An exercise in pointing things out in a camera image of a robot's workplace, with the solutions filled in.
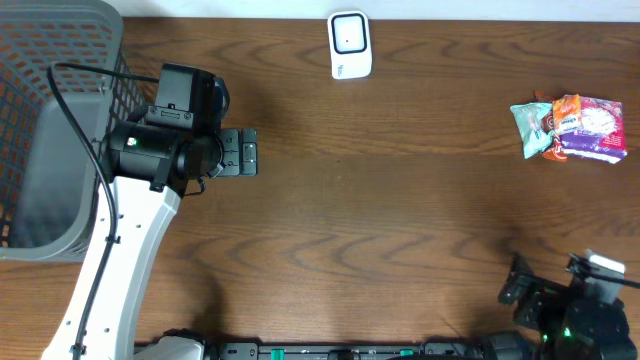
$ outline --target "plastic basket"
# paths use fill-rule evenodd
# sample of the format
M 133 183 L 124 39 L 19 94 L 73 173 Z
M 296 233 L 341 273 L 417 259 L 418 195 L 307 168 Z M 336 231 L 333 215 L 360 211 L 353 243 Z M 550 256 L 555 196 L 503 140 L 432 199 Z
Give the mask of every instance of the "plastic basket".
M 122 18 L 98 0 L 0 0 L 0 259 L 81 261 L 96 176 L 47 84 L 51 62 L 128 72 Z M 60 69 L 56 82 L 96 150 L 142 103 L 134 81 Z

